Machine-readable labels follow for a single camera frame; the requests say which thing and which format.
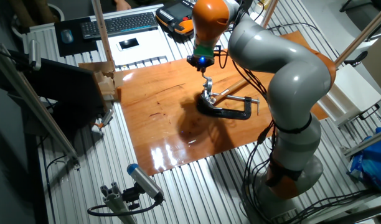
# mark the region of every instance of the glossy wood surface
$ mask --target glossy wood surface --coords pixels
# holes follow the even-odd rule
[[[299,32],[283,37],[308,46]],[[259,116],[256,104],[252,104],[251,118],[245,121],[200,114],[195,98],[203,90],[205,79],[185,59],[123,71],[122,75],[123,85],[118,88],[121,107],[138,164],[149,175],[256,141],[271,122],[266,101],[251,85],[234,95],[259,98]],[[214,93],[241,78],[230,58],[224,69],[216,60],[205,75],[212,77]],[[273,74],[255,75],[268,88]],[[243,102],[235,100],[222,100],[217,106],[243,110]],[[327,118],[318,105],[312,112],[319,119]]]

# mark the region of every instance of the blue led light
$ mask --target blue led light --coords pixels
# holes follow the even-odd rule
[[[205,57],[199,58],[199,63],[205,63]]]

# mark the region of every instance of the mouse pad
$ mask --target mouse pad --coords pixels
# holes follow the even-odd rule
[[[91,19],[86,17],[55,23],[55,34],[58,42],[59,56],[64,57],[68,55],[75,55],[83,52],[98,50],[95,40],[84,40],[83,34],[81,33],[80,24],[90,21]],[[70,29],[72,31],[73,42],[69,44],[63,43],[60,33],[64,29]]]

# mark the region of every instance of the gray floor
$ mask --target gray floor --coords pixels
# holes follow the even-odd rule
[[[301,0],[306,6],[317,26],[325,35],[329,43],[341,54],[350,43],[361,33],[360,29],[353,23],[349,16],[344,12],[339,12],[341,6],[346,0]],[[360,8],[361,14],[371,15],[370,7]],[[349,59],[355,59],[361,52],[367,50],[375,41],[363,42]],[[370,76],[369,72],[363,66],[358,65],[355,68],[380,94],[381,89]]]

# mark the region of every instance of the white paper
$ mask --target white paper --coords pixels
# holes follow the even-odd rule
[[[137,46],[121,49],[119,42],[136,38]],[[154,57],[166,56],[167,49],[164,39],[158,29],[126,34],[109,38],[109,45],[115,65],[127,65]]]

